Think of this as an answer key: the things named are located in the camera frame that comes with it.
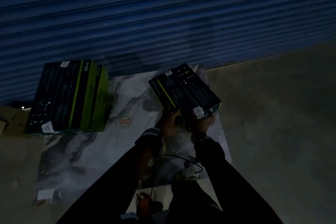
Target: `white tag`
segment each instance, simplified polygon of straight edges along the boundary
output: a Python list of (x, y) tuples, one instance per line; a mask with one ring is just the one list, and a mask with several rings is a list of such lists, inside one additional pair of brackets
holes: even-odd
[(49, 122), (43, 124), (43, 125), (41, 126), (41, 128), (42, 128), (42, 131), (43, 131), (44, 133), (52, 133), (52, 134), (58, 134), (58, 133), (59, 133), (59, 132), (57, 132), (57, 131), (54, 131), (53, 124), (51, 123), (51, 121), (49, 121)]
[(203, 111), (203, 108), (198, 106), (198, 107), (195, 107), (193, 109), (194, 113), (196, 114), (197, 118), (199, 118), (200, 116), (203, 116), (204, 115), (204, 111)]
[(63, 61), (60, 65), (60, 67), (68, 67), (70, 61)]
[(54, 191), (55, 191), (54, 189), (44, 189), (44, 190), (40, 190), (40, 191), (37, 193), (37, 200), (53, 198)]

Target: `human hand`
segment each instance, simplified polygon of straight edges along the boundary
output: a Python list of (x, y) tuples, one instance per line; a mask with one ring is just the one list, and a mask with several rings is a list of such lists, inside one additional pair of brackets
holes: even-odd
[(182, 128), (182, 124), (174, 124), (174, 120), (179, 115), (180, 110), (181, 109), (178, 109), (176, 112), (171, 112), (170, 104), (167, 105), (166, 109), (163, 109), (162, 116), (155, 127), (163, 132), (164, 137), (171, 137)]
[(207, 135), (208, 128), (215, 123), (215, 117), (210, 112), (209, 116), (198, 120), (196, 116), (194, 116), (194, 120), (190, 124), (191, 129), (191, 141), (195, 143), (195, 141), (202, 139)]

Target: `black product box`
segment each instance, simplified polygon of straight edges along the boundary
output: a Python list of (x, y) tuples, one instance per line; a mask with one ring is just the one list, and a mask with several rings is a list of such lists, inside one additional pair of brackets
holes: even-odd
[(153, 78), (149, 84), (162, 106), (169, 103), (174, 109), (181, 108), (185, 120), (193, 114), (204, 118), (221, 107), (220, 99), (187, 64)]
[(46, 63), (24, 133), (88, 131), (96, 71), (91, 60)]

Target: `floor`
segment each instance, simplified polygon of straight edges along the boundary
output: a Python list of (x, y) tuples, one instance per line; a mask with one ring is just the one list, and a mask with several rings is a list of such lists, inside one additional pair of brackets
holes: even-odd
[[(207, 74), (234, 167), (284, 223), (335, 223), (336, 41)], [(67, 209), (31, 207), (42, 144), (0, 137), (0, 223), (55, 223)]]

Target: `marble-patterned sheet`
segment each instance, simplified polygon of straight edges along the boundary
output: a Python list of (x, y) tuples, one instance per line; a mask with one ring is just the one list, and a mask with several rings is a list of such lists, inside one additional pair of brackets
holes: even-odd
[[(208, 84), (205, 70), (202, 67), (195, 67), (194, 70)], [(104, 132), (45, 136), (34, 205), (56, 201), (73, 203), (134, 145), (145, 129), (154, 127), (161, 116), (162, 107), (148, 81), (161, 73), (156, 71), (125, 75), (110, 81), (114, 100)], [(221, 144), (226, 159), (231, 162), (219, 116), (215, 116), (216, 122), (209, 128), (208, 135)], [(182, 128), (174, 137), (165, 139), (161, 153), (194, 160), (195, 151), (190, 141), (190, 133)], [(139, 182), (139, 188), (170, 184), (174, 175), (185, 169), (184, 162), (182, 159), (166, 156), (159, 157), (155, 165), (151, 161), (147, 173)], [(199, 170), (199, 167), (190, 165), (188, 174)], [(195, 177), (202, 179), (207, 174), (202, 171), (195, 174)], [(43, 199), (41, 192), (38, 194), (41, 190), (49, 189), (54, 190), (52, 198)]]

